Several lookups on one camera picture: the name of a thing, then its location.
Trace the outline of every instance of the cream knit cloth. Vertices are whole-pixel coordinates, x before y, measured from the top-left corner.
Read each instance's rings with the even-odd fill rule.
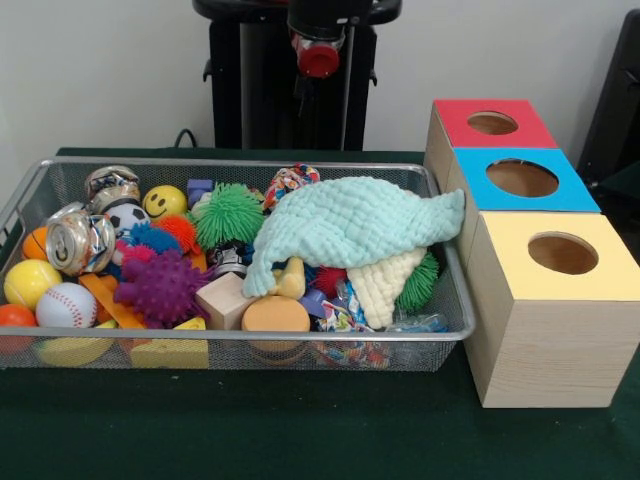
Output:
[[[393,255],[371,265],[347,269],[360,306],[369,326],[373,329],[393,323],[396,298],[404,284],[427,253],[418,247],[407,253]]]

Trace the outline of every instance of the green tablecloth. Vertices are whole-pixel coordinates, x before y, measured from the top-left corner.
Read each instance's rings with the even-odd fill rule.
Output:
[[[421,162],[418,153],[61,155]],[[484,410],[436,374],[5,370],[2,478],[640,478],[640,356],[609,409]]]

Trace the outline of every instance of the yellow ball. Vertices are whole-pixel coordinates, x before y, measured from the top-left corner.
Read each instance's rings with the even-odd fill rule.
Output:
[[[157,222],[166,215],[186,213],[187,197],[176,187],[160,185],[149,190],[144,196],[142,208],[152,222]]]
[[[4,279],[4,296],[9,303],[35,311],[48,288],[62,283],[60,273],[44,260],[25,260],[14,266]]]

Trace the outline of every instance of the wire mesh basket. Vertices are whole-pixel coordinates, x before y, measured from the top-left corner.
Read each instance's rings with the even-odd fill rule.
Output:
[[[85,198],[84,179],[97,168],[126,165],[141,180],[142,194],[163,184],[186,187],[190,178],[239,182],[265,191],[282,162],[150,160],[54,157],[34,165],[0,213],[0,273],[22,260],[20,245],[61,207]],[[438,193],[423,167],[399,164],[322,163],[323,179],[380,178],[422,197]],[[80,328],[0,329],[0,368],[198,368],[436,371],[455,343],[468,337],[475,319],[466,282],[451,242],[432,247],[441,267],[423,313],[439,313],[446,333],[275,333],[240,331]]]

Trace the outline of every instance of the light blue knit blanket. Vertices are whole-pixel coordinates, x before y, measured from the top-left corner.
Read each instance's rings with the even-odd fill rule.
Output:
[[[363,267],[450,240],[460,232],[464,193],[420,198],[371,177],[325,180],[286,195],[254,242],[243,293],[275,286],[275,262],[301,257],[312,267]]]

